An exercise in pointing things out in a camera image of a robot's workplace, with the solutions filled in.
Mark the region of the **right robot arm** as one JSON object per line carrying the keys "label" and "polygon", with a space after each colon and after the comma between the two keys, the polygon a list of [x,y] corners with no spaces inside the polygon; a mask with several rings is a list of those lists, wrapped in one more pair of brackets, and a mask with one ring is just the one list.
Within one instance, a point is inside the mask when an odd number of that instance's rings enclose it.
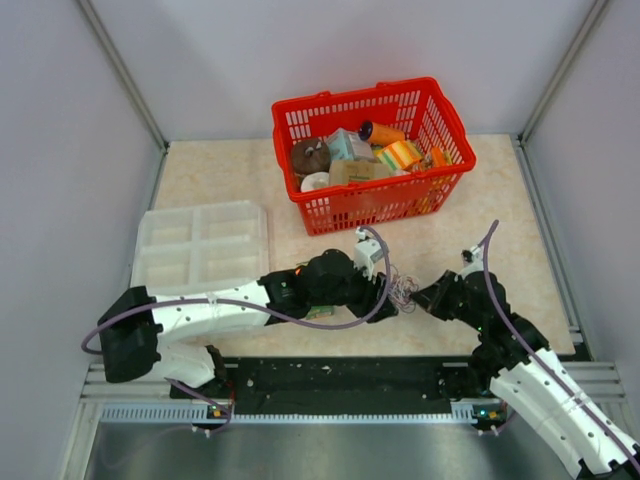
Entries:
{"label": "right robot arm", "polygon": [[572,379],[535,325],[511,309],[495,274],[446,271],[411,298],[431,316],[458,320],[478,334],[467,386],[455,388],[453,395],[473,391],[505,401],[574,479],[638,478],[638,441]]}

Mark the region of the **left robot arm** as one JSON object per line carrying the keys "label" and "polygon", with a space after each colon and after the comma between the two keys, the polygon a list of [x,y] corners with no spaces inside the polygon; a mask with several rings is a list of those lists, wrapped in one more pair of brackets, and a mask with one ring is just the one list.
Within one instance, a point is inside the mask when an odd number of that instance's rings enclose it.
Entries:
{"label": "left robot arm", "polygon": [[398,313],[386,274],[336,249],[217,292],[153,296],[144,286],[131,287],[97,322],[105,378],[120,384],[155,373],[216,396],[227,382],[222,356],[190,339],[306,321],[325,306],[344,307],[368,324]]}

